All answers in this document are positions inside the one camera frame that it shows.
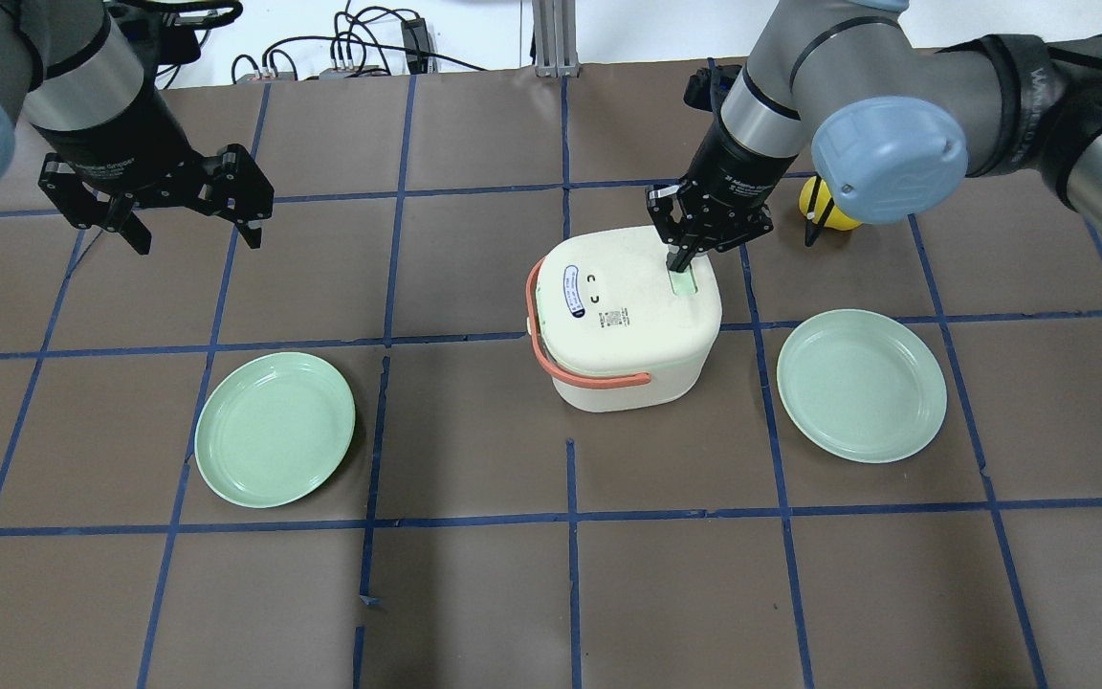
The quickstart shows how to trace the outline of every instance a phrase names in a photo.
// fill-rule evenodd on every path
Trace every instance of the yellow object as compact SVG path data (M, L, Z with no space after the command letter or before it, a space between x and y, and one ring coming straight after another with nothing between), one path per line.
M810 194L814 192L814 185L819 185L819 193L814 196L814 223L819 223L819 219L823 217L823 209L828 207L828 201L831 201L831 192L828 192L828 183L823 182L821 176L814 175L809 180L806 180L806 184L801 185L801 193L797 196L797 208L801 211L801 214L806 217L810 217L812 208L810 205ZM831 213L828 214L827 222L823 223L823 227L831 227L831 229L839 229L841 232L849 232L850 229L860 226L861 222L855 222L849 215L845 215L840 206L831 208Z

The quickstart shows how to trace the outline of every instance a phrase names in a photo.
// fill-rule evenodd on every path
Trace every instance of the plate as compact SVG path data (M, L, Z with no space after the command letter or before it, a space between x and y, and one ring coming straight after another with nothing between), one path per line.
M274 507L329 478L355 432L343 375L300 352L267 354L210 394L193 432L206 485L245 507Z
M793 424L815 445L856 462L918 453L947 415L947 384L930 348L871 311L827 311L793 329L777 381Z

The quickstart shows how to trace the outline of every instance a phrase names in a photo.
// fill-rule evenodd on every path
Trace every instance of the green plate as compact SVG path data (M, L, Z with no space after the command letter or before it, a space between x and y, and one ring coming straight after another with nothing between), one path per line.
M198 472L219 497L274 507L329 478L355 432L355 400L334 366L280 352L239 367L210 394L193 432Z
M777 381L801 432L856 462L918 453L947 415L947 384L930 348L871 311L827 311L797 326L779 355Z

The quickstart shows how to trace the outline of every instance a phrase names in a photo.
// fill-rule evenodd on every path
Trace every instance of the orange handle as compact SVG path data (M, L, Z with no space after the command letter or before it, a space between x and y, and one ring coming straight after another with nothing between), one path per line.
M539 315L533 305L533 283L539 278L539 269L541 269L543 260L545 259L539 258L539 262L533 263L533 270L530 271L529 278L526 279L526 313L529 314L530 341L533 342L533 357L539 360L539 366L542 366L542 370L551 374L551 378L561 383L568 383L573 388L616 389L648 385L649 380L652 380L652 376L648 375L648 373L616 375L612 376L612 378L592 378L587 375L577 375L564 370L547 356L547 353L542 351L542 336L539 335Z

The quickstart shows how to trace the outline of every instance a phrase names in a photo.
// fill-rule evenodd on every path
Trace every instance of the blue label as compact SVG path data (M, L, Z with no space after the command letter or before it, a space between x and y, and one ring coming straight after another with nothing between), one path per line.
M581 301L581 289L576 286L579 272L576 266L563 269L563 300L569 303L573 317L582 319L585 317L585 302Z

